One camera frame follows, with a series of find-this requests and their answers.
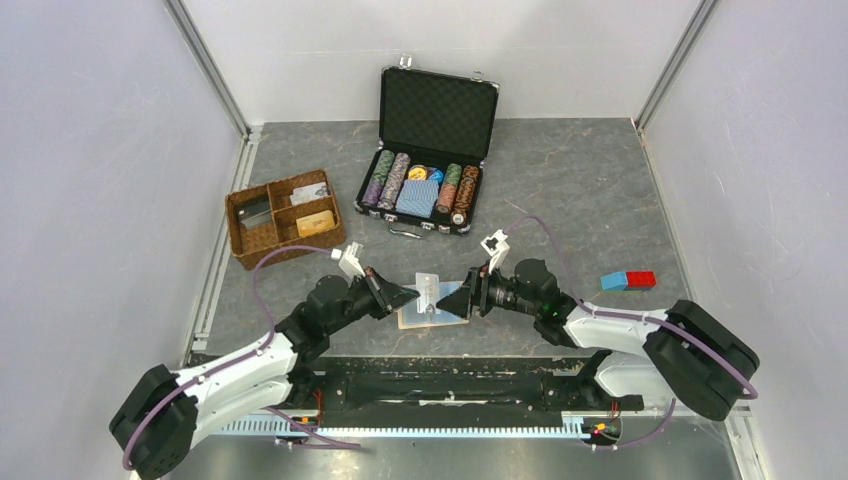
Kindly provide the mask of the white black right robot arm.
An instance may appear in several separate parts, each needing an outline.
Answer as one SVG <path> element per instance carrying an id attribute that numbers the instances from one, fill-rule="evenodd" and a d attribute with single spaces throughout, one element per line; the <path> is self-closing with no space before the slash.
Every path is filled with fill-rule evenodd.
<path id="1" fill-rule="evenodd" d="M 540 259 L 520 261 L 511 277 L 470 269 L 437 308 L 461 318 L 493 309 L 525 314 L 548 343 L 606 352 L 577 382 L 580 400 L 602 408 L 615 397 L 671 397 L 698 415 L 723 421 L 740 400 L 754 400 L 757 354 L 703 307 L 679 300 L 667 309 L 605 308 L 562 290 Z"/>

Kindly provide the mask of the gold card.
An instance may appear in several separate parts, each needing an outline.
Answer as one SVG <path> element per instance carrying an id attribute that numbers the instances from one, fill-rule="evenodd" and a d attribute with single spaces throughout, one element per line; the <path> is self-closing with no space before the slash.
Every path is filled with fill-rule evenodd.
<path id="1" fill-rule="evenodd" d="M 335 214 L 326 209 L 305 215 L 296 219 L 295 226 L 301 238 L 317 235 L 336 227 Z"/>

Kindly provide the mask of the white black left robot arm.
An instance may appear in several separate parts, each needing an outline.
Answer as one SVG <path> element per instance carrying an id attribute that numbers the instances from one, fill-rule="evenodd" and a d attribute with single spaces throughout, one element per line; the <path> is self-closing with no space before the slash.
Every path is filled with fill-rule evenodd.
<path id="1" fill-rule="evenodd" d="M 353 280 L 328 275 L 266 336 L 193 368 L 148 369 L 109 423 L 124 468 L 158 479 L 221 427 L 267 407 L 306 405 L 314 394 L 307 366 L 329 349 L 334 333 L 418 297 L 371 267 Z"/>

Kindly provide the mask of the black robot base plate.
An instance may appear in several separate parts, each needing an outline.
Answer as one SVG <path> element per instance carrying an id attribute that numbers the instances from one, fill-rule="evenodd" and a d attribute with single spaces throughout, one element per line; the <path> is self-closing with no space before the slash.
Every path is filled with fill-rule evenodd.
<path id="1" fill-rule="evenodd" d="M 295 370 L 278 407 L 332 428 L 553 427 L 566 411 L 643 410 L 598 385 L 602 357 L 322 357 Z"/>

